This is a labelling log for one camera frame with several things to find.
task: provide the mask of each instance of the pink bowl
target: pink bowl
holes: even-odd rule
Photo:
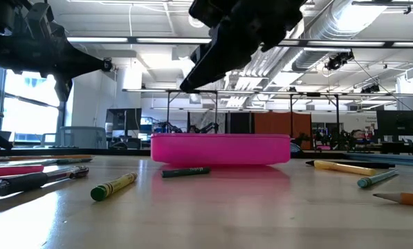
[[[156,133],[151,158],[170,164],[270,165],[291,159],[287,135]]]

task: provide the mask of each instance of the red marker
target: red marker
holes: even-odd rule
[[[42,172],[43,165],[30,165],[30,166],[0,166],[0,176],[15,176],[20,174],[29,174]]]

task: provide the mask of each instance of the table surface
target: table surface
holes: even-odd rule
[[[413,167],[361,190],[361,176],[305,161],[162,179],[172,166],[96,156],[87,178],[0,198],[0,248],[413,248],[413,207],[372,196],[413,192]],[[131,171],[134,184],[89,196]]]

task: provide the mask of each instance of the orange pencil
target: orange pencil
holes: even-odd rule
[[[15,160],[37,160],[37,159],[58,159],[58,158],[91,158],[91,155],[65,155],[65,156],[8,156],[0,158],[0,161]]]
[[[393,194],[373,194],[386,200],[395,201],[404,205],[413,205],[413,194],[411,193],[393,193]]]

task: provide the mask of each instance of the yellow crayon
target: yellow crayon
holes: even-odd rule
[[[360,174],[360,175],[365,175],[365,176],[373,176],[377,174],[377,171],[375,169],[357,167],[357,166],[351,166],[351,165],[343,165],[343,164],[331,163],[331,162],[321,161],[321,160],[315,161],[314,167],[316,169],[330,169],[330,170],[336,170],[339,172],[354,173],[354,174]]]
[[[91,197],[94,201],[103,201],[108,196],[133,183],[136,179],[137,174],[134,172],[125,174],[115,180],[112,180],[108,183],[103,183],[93,188],[91,190]]]

